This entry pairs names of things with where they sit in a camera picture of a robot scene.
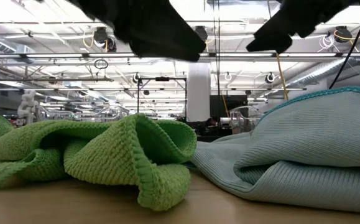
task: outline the yellow cable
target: yellow cable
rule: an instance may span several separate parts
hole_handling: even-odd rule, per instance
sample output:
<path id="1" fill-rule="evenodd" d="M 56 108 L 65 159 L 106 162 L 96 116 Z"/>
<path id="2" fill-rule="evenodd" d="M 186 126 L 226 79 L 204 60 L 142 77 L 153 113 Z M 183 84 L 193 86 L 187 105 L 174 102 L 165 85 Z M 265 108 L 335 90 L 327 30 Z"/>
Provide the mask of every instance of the yellow cable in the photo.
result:
<path id="1" fill-rule="evenodd" d="M 221 96 L 223 97 L 225 112 L 227 112 L 227 117 L 229 117 L 229 125 L 232 127 L 231 117 L 229 116 L 229 113 L 228 113 L 227 102 L 225 102 L 225 97 L 224 97 L 223 93 L 221 93 Z"/>
<path id="2" fill-rule="evenodd" d="M 93 32 L 93 36 L 92 36 L 92 38 L 91 38 L 91 45 L 89 46 L 89 45 L 86 44 L 85 38 L 83 38 L 83 44 L 84 44 L 85 47 L 87 47 L 87 48 L 91 48 L 91 47 L 93 46 L 93 44 L 94 44 L 94 32 Z"/>
<path id="3" fill-rule="evenodd" d="M 272 18 L 271 7 L 270 7 L 270 4 L 269 4 L 269 1 L 270 1 L 270 0 L 267 0 L 268 12 L 269 12 L 269 17 Z M 285 99 L 286 99 L 286 101 L 288 101 L 288 100 L 289 100 L 289 96 L 287 95 L 287 91 L 286 91 L 286 81 L 285 81 L 285 78 L 284 78 L 284 74 L 282 73 L 282 69 L 281 69 L 281 67 L 280 67 L 279 54 L 276 53 L 276 55 L 277 55 L 277 61 L 278 61 L 278 69 L 279 69 L 280 80 L 282 81 L 282 86 L 284 87 Z"/>
<path id="4" fill-rule="evenodd" d="M 206 43 L 206 44 L 210 44 L 210 43 L 212 43 L 213 40 L 214 40 L 214 39 L 212 39 L 211 41 L 205 42 L 205 43 Z"/>
<path id="5" fill-rule="evenodd" d="M 355 40 L 355 38 L 347 38 L 337 35 L 337 30 L 333 32 L 333 35 L 343 40 Z"/>
<path id="6" fill-rule="evenodd" d="M 277 53 L 277 61 L 278 61 L 278 69 L 279 69 L 280 80 L 282 81 L 282 86 L 284 87 L 285 99 L 288 101 L 289 96 L 287 95 L 287 91 L 286 91 L 286 81 L 285 81 L 285 78 L 284 78 L 284 74 L 282 73 L 282 69 L 280 67 L 280 60 L 279 60 L 279 54 L 278 53 Z"/>

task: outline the ceiling light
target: ceiling light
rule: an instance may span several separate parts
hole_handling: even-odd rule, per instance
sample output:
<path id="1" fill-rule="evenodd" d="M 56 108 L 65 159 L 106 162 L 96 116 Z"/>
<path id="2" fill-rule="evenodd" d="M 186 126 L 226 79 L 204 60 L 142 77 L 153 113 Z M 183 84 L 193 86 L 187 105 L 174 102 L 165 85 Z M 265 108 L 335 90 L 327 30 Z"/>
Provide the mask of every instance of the ceiling light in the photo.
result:
<path id="1" fill-rule="evenodd" d="M 336 53 L 282 53 L 281 57 L 334 57 Z"/>
<path id="2" fill-rule="evenodd" d="M 0 84 L 9 85 L 13 87 L 24 87 L 23 84 L 12 82 L 12 81 L 0 81 Z"/>
<path id="3" fill-rule="evenodd" d="M 27 54 L 29 58 L 76 58 L 83 57 L 82 54 Z"/>
<path id="4" fill-rule="evenodd" d="M 272 57 L 272 53 L 219 53 L 218 57 Z"/>
<path id="5" fill-rule="evenodd" d="M 89 57 L 135 57 L 133 53 L 96 53 L 96 54 L 89 54 Z"/>
<path id="6" fill-rule="evenodd" d="M 51 89 L 51 88 L 24 89 L 24 90 L 33 90 L 33 91 L 54 91 L 54 89 Z"/>
<path id="7" fill-rule="evenodd" d="M 0 91 L 20 91 L 20 89 L 16 89 L 16 88 L 0 88 Z"/>
<path id="8" fill-rule="evenodd" d="M 140 100 L 186 100 L 185 98 L 140 98 Z"/>
<path id="9" fill-rule="evenodd" d="M 69 100 L 68 98 L 63 97 L 63 96 L 48 96 L 48 97 L 50 97 L 51 99 L 54 99 L 54 100 Z"/>
<path id="10" fill-rule="evenodd" d="M 93 108 L 93 106 L 91 106 L 91 105 L 80 105 L 80 106 L 83 108 Z"/>
<path id="11" fill-rule="evenodd" d="M 0 54 L 0 58 L 20 58 L 19 54 Z"/>
<path id="12" fill-rule="evenodd" d="M 267 104 L 268 102 L 247 102 L 248 104 Z"/>
<path id="13" fill-rule="evenodd" d="M 272 90 L 284 90 L 284 89 L 283 88 L 273 88 Z M 302 91 L 302 90 L 307 90 L 307 88 L 286 88 L 286 90 Z"/>

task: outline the metal pipe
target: metal pipe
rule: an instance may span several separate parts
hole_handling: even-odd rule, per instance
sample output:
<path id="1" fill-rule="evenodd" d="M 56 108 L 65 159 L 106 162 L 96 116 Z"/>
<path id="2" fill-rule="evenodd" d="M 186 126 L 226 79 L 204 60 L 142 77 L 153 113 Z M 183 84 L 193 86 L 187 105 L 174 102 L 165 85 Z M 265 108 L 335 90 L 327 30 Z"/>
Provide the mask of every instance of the metal pipe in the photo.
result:
<path id="1" fill-rule="evenodd" d="M 281 59 L 287 58 L 295 58 L 297 61 L 301 61 L 303 59 L 313 59 L 316 60 L 324 60 L 328 58 L 330 60 L 335 60 L 338 58 L 345 58 L 347 53 L 283 53 L 280 54 L 279 57 Z M 354 52 L 351 54 L 352 57 L 359 57 L 360 52 Z M 226 52 L 226 53 L 201 53 L 200 58 L 202 59 L 210 59 L 213 60 L 216 57 L 225 58 L 225 59 L 242 59 L 242 60 L 252 60 L 258 61 L 260 59 L 268 59 L 268 58 L 276 58 L 276 54 L 274 53 L 254 53 L 254 52 Z M 64 54 L 0 54 L 0 59 L 19 59 L 19 58 L 28 58 L 28 59 L 41 59 L 41 58 L 138 58 L 132 52 L 116 52 L 116 53 L 64 53 Z"/>
<path id="2" fill-rule="evenodd" d="M 113 82 L 113 79 L 110 78 L 58 78 L 58 79 L 48 79 L 48 78 L 23 78 L 23 79 L 15 79 L 15 78 L 0 78 L 0 82 L 76 82 L 76 81 L 83 81 L 83 82 Z"/>
<path id="3" fill-rule="evenodd" d="M 199 23 L 199 24 L 213 24 L 214 21 L 186 21 L 187 23 Z M 220 21 L 223 24 L 247 24 L 247 21 L 237 21 L 237 20 L 228 20 L 228 21 Z M 107 26 L 103 22 L 69 22 L 69 21 L 62 21 L 62 22 L 44 22 L 46 26 L 91 26 L 91 27 L 100 27 L 100 26 Z M 0 22 L 0 26 L 34 26 L 40 25 L 38 22 Z"/>

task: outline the ceiling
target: ceiling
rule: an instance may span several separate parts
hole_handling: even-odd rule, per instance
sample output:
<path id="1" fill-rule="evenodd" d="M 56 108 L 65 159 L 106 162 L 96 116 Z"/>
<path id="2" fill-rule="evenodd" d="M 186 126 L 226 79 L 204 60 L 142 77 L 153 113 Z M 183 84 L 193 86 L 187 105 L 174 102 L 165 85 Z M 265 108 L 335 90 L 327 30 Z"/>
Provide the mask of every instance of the ceiling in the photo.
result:
<path id="1" fill-rule="evenodd" d="M 218 52 L 218 50 L 219 52 L 247 52 L 246 45 L 253 40 L 252 34 L 270 17 L 266 1 L 226 3 L 222 4 L 219 10 L 217 6 L 213 9 L 211 4 L 205 4 L 202 0 L 171 0 L 170 2 L 192 27 L 206 27 L 209 34 L 206 51 L 209 52 Z M 271 13 L 275 14 L 279 6 L 279 3 L 271 1 Z M 99 26 L 105 25 L 92 21 L 81 10 L 65 0 L 45 0 L 42 4 L 35 0 L 0 0 L 0 37 L 8 42 L 26 45 L 35 53 L 104 52 L 104 49 L 93 44 L 91 38 L 93 31 Z M 295 37 L 293 45 L 287 52 L 347 52 L 351 46 L 349 42 L 330 43 L 328 39 L 323 39 L 323 36 L 327 32 L 333 32 L 336 26 L 347 26 L 356 35 L 360 26 L 360 7 L 351 6 L 326 24 L 318 25 L 316 32 L 308 39 Z M 112 29 L 108 28 L 108 32 L 113 35 Z M 119 41 L 116 44 L 118 52 L 131 52 L 129 46 Z M 46 63 L 48 66 L 32 65 L 25 68 L 25 66 L 16 66 L 17 62 L 13 60 L 0 60 L 0 65 L 22 76 L 32 74 L 32 78 L 96 78 L 98 72 L 98 77 L 109 77 L 114 80 L 113 82 L 83 81 L 79 86 L 82 88 L 134 88 L 136 84 L 132 80 L 135 74 L 144 78 L 160 76 L 186 78 L 189 69 L 188 62 L 166 58 L 108 58 L 106 60 L 110 66 L 104 70 L 97 69 L 93 64 L 94 61 L 76 58 L 60 60 L 58 61 L 62 63 L 60 65 L 54 65 L 54 61 L 48 59 L 35 61 L 35 64 Z M 209 63 L 211 86 L 217 87 L 216 60 Z M 296 75 L 294 72 L 287 72 L 290 68 L 297 66 L 307 69 L 314 64 L 314 60 L 308 62 L 292 60 L 280 63 L 285 79 Z M 269 72 L 279 74 L 276 61 L 222 60 L 219 67 L 220 87 L 267 87 L 270 85 L 265 83 L 265 76 L 261 74 Z M 63 88 L 61 82 L 54 85 L 40 82 L 39 85 L 47 88 Z M 178 83 L 170 81 L 162 84 L 162 82 L 151 81 L 148 87 L 178 88 Z M 41 91 L 41 93 L 45 96 L 49 95 L 47 92 Z M 70 96 L 67 91 L 61 93 L 63 94 Z M 97 94 L 120 103 L 136 102 L 131 97 L 131 94 L 136 94 L 135 91 L 130 91 L 130 94 L 123 91 L 104 91 Z M 228 91 L 228 94 L 244 94 L 244 91 Z M 152 91 L 148 97 L 181 98 L 184 97 L 184 91 Z M 183 103 L 178 102 L 179 104 L 173 104 L 173 106 L 176 108 L 183 106 Z"/>

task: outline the desk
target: desk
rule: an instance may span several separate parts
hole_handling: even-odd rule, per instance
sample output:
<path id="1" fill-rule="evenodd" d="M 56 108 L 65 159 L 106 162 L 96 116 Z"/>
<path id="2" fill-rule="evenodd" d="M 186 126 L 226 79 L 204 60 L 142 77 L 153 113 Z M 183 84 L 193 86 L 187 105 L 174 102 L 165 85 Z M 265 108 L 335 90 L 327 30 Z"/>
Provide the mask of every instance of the desk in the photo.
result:
<path id="1" fill-rule="evenodd" d="M 220 190 L 197 170 L 185 200 L 167 212 L 142 208 L 137 194 L 137 187 L 75 179 L 27 185 L 12 179 L 0 190 L 0 224 L 360 224 L 358 213 L 248 202 Z"/>

